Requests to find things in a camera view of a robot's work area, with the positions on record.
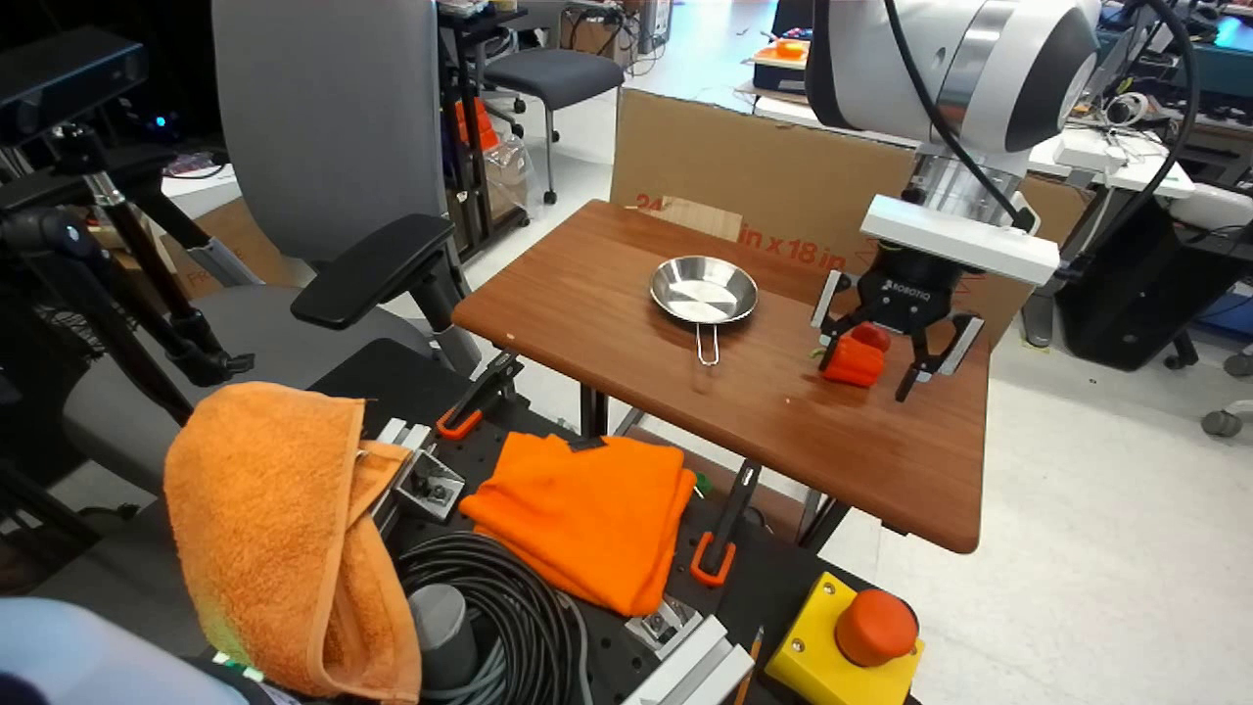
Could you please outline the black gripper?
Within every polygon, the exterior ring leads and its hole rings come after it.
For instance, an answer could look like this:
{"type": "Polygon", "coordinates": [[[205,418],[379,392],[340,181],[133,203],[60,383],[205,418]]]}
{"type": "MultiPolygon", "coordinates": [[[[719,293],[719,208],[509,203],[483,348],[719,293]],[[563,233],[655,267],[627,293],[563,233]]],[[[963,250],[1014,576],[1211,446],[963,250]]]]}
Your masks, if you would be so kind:
{"type": "Polygon", "coordinates": [[[903,404],[916,383],[932,375],[952,375],[982,333],[979,312],[949,318],[957,284],[957,263],[913,247],[882,247],[859,284],[846,271],[829,271],[812,312],[812,328],[820,333],[820,365],[829,365],[838,337],[846,333],[846,312],[838,310],[838,297],[854,288],[854,318],[898,328],[913,346],[913,365],[893,392],[898,404],[903,404]],[[945,318],[952,327],[952,341],[940,353],[932,353],[929,328],[945,318]]]}

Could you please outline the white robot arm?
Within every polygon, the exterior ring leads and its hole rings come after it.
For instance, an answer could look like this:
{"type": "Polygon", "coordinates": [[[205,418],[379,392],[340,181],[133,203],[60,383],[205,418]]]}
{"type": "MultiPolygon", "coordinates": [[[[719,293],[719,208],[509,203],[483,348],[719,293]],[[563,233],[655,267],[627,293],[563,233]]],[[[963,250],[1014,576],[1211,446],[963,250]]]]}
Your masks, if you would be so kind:
{"type": "Polygon", "coordinates": [[[952,310],[963,276],[1047,288],[1063,271],[1023,181],[1091,72],[1091,0],[813,0],[813,118],[916,144],[910,186],[860,215],[872,263],[828,353],[859,327],[903,333],[913,365],[898,397],[910,397],[976,341],[979,318],[952,310]]]}

